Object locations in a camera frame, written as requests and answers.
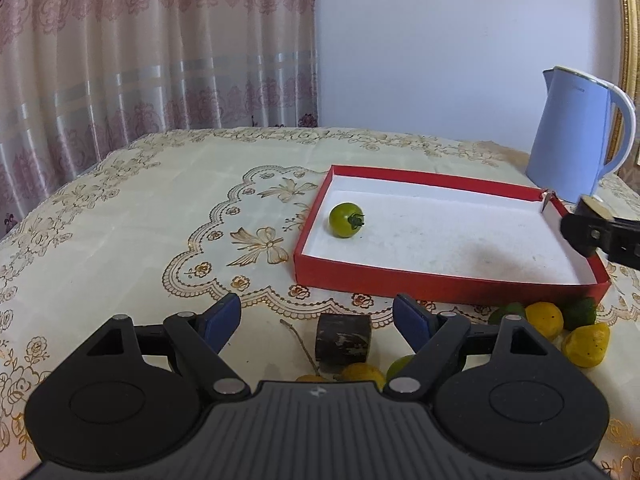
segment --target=green tomato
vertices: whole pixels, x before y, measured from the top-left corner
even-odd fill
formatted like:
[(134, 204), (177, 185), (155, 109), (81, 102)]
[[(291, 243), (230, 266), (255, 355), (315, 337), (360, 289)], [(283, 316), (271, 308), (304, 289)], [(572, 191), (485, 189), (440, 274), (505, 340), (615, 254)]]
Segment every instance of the green tomato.
[(329, 226), (338, 238), (351, 238), (363, 225), (362, 209), (351, 202), (338, 204), (329, 213)]

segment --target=blue kettle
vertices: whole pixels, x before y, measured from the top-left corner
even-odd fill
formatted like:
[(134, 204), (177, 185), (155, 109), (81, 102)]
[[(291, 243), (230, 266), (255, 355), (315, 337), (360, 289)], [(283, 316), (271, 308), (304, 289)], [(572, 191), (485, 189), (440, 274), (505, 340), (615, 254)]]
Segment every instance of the blue kettle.
[[(545, 110), (526, 173), (538, 187), (575, 203), (580, 195), (593, 195), (598, 181), (629, 156), (636, 136), (636, 108), (613, 83), (585, 72), (556, 66), (543, 75)], [(625, 132), (618, 152), (605, 164), (612, 104), (622, 112)]]

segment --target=red cardboard tray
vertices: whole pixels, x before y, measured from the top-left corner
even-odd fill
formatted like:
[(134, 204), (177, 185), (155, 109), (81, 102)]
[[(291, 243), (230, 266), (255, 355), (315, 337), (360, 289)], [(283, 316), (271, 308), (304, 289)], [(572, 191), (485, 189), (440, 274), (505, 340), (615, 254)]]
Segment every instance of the red cardboard tray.
[[(600, 301), (602, 261), (559, 233), (568, 212), (539, 189), (419, 171), (332, 166), (293, 254), (300, 285), (418, 300), (498, 306)], [(363, 209), (364, 227), (335, 238), (328, 214)]]

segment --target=tablecloth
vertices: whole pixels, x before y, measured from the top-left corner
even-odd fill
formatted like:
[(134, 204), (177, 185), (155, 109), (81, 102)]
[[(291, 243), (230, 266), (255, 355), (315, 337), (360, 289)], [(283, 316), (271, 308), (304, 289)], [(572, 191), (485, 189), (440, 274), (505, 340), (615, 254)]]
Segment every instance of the tablecloth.
[[(292, 250), (324, 173), (353, 164), (531, 185), (526, 160), (491, 142), (339, 128), (176, 130), (111, 153), (0, 242), (0, 478), (37, 464), (23, 421), (29, 394), (116, 313), (153, 324), (238, 293), (242, 323), (222, 357), (251, 386), (312, 372), (282, 317), (313, 348), (321, 312), (367, 314), (369, 361), (385, 370), (410, 353), (390, 325), (389, 298), (294, 281)], [(607, 176), (598, 195), (617, 216), (640, 218), (640, 198), (618, 177)], [(613, 285), (598, 319), (611, 327), (611, 343), (603, 364), (585, 373), (611, 412), (595, 460), (626, 480), (640, 477), (640, 276), (607, 269)], [(424, 306), (476, 322), (491, 311)]]

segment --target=lime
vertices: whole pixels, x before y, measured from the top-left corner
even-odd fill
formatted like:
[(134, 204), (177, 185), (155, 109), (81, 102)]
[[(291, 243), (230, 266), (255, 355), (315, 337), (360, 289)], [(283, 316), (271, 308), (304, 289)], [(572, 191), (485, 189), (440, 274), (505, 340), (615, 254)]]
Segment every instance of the lime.
[(518, 316), (521, 316), (523, 318), (526, 317), (523, 304), (510, 303), (507, 306), (502, 306), (497, 310), (494, 310), (489, 316), (487, 323), (490, 325), (500, 325), (502, 318), (507, 314), (517, 314)]
[(592, 325), (596, 322), (596, 302), (593, 298), (575, 301), (562, 309), (562, 317), (566, 330)]
[(389, 382), (393, 377), (398, 375), (398, 372), (409, 364), (409, 361), (414, 358), (414, 354), (405, 355), (399, 359), (396, 359), (391, 363), (389, 370), (386, 371), (386, 381)]

